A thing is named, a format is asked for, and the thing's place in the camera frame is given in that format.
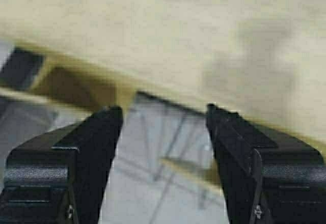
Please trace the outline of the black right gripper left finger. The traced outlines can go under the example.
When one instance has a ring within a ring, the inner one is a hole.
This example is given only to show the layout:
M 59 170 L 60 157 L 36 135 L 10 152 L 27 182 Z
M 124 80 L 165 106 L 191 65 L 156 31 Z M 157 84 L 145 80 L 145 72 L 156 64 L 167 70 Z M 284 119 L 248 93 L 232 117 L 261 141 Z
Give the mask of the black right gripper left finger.
M 122 108 L 113 106 L 14 148 L 1 223 L 98 223 L 122 125 Z

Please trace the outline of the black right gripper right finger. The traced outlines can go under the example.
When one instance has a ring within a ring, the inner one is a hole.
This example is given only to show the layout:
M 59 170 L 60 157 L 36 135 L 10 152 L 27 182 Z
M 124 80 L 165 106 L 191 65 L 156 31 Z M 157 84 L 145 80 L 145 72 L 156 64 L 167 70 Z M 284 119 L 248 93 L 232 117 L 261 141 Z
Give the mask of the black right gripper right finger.
M 230 223 L 325 223 L 317 149 L 213 104 L 206 127 Z

